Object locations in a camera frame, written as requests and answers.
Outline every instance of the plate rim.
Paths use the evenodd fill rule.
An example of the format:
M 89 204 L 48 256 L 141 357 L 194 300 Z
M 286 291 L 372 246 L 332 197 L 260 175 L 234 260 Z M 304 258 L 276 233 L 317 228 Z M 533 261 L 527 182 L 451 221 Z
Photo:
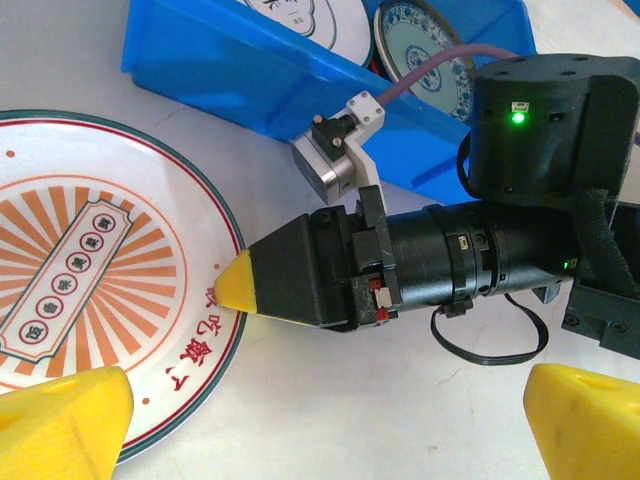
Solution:
M 211 194 L 216 198 L 216 200 L 220 203 L 224 214 L 229 219 L 229 223 L 231 224 L 233 234 L 236 236 L 238 241 L 238 248 L 242 251 L 246 248 L 244 239 L 242 237 L 242 232 L 238 223 L 236 221 L 233 212 L 229 208 L 224 197 L 220 194 L 218 189 L 213 185 L 213 183 L 202 173 L 202 171 L 195 166 L 191 161 L 189 161 L 186 157 L 180 154 L 177 150 L 173 149 L 166 143 L 158 140 L 157 138 L 138 130 L 137 128 L 131 127 L 124 123 L 110 120 L 104 117 L 73 112 L 69 110 L 52 110 L 52 109 L 12 109 L 12 110 L 0 110 L 0 122 L 11 119 L 38 119 L 41 118 L 43 120 L 75 120 L 80 122 L 85 122 L 88 124 L 95 124 L 97 126 L 108 127 L 114 130 L 122 131 L 128 135 L 136 137 L 140 140 L 143 140 L 156 148 L 164 151 L 170 156 L 174 157 L 178 162 L 180 162 L 187 170 L 193 173 L 208 189 Z M 135 443 L 127 448 L 123 448 L 120 451 L 118 456 L 117 464 L 121 464 L 131 458 L 143 453 L 144 451 L 150 449 L 155 446 L 162 440 L 164 440 L 167 436 L 173 433 L 178 427 L 184 424 L 184 422 L 193 415 L 211 396 L 215 387 L 220 383 L 222 378 L 225 376 L 231 361 L 235 357 L 238 346 L 242 341 L 242 334 L 244 333 L 244 329 L 246 326 L 247 314 L 242 312 L 239 316 L 236 316 L 235 325 L 236 331 L 234 333 L 234 338 L 231 341 L 229 346 L 229 351 L 227 352 L 226 357 L 224 358 L 222 364 L 220 365 L 218 371 L 213 375 L 213 378 L 205 380 L 202 383 L 200 388 L 203 388 L 202 391 L 197 394 L 197 397 L 184 408 L 182 412 L 180 412 L 173 420 L 171 420 L 167 425 L 160 428 L 157 432 L 149 435 L 148 438 L 142 439 L 140 442 Z
M 384 13 L 386 13 L 391 7 L 393 7 L 395 4 L 398 4 L 398 3 L 409 3 L 415 6 L 417 9 L 422 10 L 427 15 L 432 17 L 438 23 L 438 26 L 442 28 L 444 32 L 447 35 L 449 35 L 449 37 L 451 37 L 451 40 L 453 41 L 454 45 L 464 44 L 464 42 L 462 41 L 462 38 L 460 37 L 458 32 L 453 28 L 451 23 L 447 21 L 447 19 L 440 12 L 438 12 L 438 10 L 436 10 L 434 7 L 429 5 L 424 0 L 383 0 L 380 6 L 376 9 L 376 13 L 374 15 L 373 38 L 375 41 L 376 49 L 378 50 L 378 53 L 380 56 L 380 60 L 381 60 L 380 63 L 382 64 L 382 67 L 384 68 L 385 72 L 387 73 L 387 75 L 389 76 L 390 80 L 393 83 L 400 81 L 402 76 L 400 75 L 400 71 L 396 67 L 396 64 L 392 61 L 391 54 L 389 53 L 389 49 L 387 47 L 386 39 L 382 34 L 382 18 L 384 16 Z M 473 88 L 474 88 L 473 80 L 475 77 L 475 63 L 473 62 L 473 59 L 471 56 L 458 57 L 458 58 L 460 58 L 460 60 L 462 60 L 462 62 L 465 64 L 467 73 L 469 75 L 469 81 L 471 83 L 471 90 L 473 91 Z M 412 85 L 408 91 L 411 92 L 411 94 L 413 94 L 414 96 L 420 98 L 420 96 L 413 91 L 414 87 L 415 85 Z M 454 120 L 461 121 L 458 118 L 453 117 L 451 115 L 451 112 L 443 112 L 443 113 L 446 113 L 447 115 L 451 116 Z

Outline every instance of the blue plastic tray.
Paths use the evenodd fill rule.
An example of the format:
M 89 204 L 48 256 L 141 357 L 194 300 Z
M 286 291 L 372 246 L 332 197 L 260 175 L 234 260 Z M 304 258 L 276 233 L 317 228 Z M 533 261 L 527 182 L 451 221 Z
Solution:
M 640 16 L 640 0 L 624 0 L 624 3 L 629 6 L 633 13 Z
M 370 20 L 382 0 L 364 0 Z M 521 0 L 430 0 L 465 43 L 520 55 L 535 43 Z M 476 57 L 480 66 L 491 59 Z M 131 0 L 122 70 L 136 85 L 288 141 L 390 83 L 235 0 Z M 442 203 L 468 200 L 455 172 L 468 127 L 406 94 L 367 142 L 380 177 Z

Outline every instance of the plate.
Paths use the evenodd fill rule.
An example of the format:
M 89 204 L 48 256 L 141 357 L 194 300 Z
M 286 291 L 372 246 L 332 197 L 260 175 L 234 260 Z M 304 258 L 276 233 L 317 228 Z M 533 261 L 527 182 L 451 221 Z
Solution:
M 376 11 L 374 37 L 393 82 L 436 53 L 462 43 L 447 21 L 421 0 L 383 2 Z M 410 90 L 429 105 L 467 122 L 473 107 L 471 71 L 471 60 L 455 58 L 432 70 Z
M 119 365 L 134 413 L 119 462 L 211 394 L 245 316 L 216 305 L 243 249 L 211 183 L 141 132 L 0 112 L 0 393 Z
M 237 0 L 358 65 L 369 63 L 371 28 L 362 0 Z

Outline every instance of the orange sunburst pattern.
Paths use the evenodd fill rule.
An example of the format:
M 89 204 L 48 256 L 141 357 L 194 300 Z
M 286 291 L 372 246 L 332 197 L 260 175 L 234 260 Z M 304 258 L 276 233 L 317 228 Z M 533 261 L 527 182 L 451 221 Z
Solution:
M 123 240 L 105 257 L 94 283 L 87 284 L 85 297 L 77 305 L 72 301 L 67 304 L 65 298 L 72 297 L 64 297 L 66 292 L 50 294 L 43 289 L 83 288 L 80 281 L 74 283 L 73 271 L 58 274 L 55 284 L 40 280 L 49 264 L 58 262 L 60 266 L 62 260 L 56 259 L 56 252 L 80 222 L 87 205 L 98 203 L 117 208 L 124 218 L 128 215 L 129 226 L 122 233 Z M 52 378 L 102 365 L 132 368 L 160 345 L 175 323 L 185 294 L 181 247 L 162 217 L 141 199 L 111 188 L 32 186 L 0 202 L 0 225 L 0 330 L 18 322 L 20 338 L 37 345 L 38 333 L 53 334 L 56 330 L 56 320 L 47 317 L 42 305 L 49 306 L 49 313 L 57 306 L 73 317 L 46 358 L 29 360 L 16 355 L 3 338 L 1 371 L 11 372 L 13 381 L 16 374 Z M 40 301 L 35 309 L 19 310 L 34 289 L 42 298 L 60 295 L 49 304 Z

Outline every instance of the purple cable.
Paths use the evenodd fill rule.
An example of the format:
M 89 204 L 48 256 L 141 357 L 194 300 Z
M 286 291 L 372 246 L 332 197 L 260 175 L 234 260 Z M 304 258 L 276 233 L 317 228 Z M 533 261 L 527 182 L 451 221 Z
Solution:
M 456 57 L 467 57 L 469 55 L 486 55 L 494 58 L 511 58 L 517 55 L 504 48 L 494 47 L 492 45 L 484 45 L 482 43 L 470 43 L 468 45 L 456 45 L 455 47 L 448 48 L 435 54 L 429 60 L 420 64 L 420 66 L 405 77 L 402 77 L 397 83 L 394 83 L 387 90 L 382 92 L 376 100 L 378 103 L 385 107 L 393 100 L 395 100 L 401 93 L 409 88 L 429 73 L 434 68 L 437 68 L 441 63 L 449 61 Z

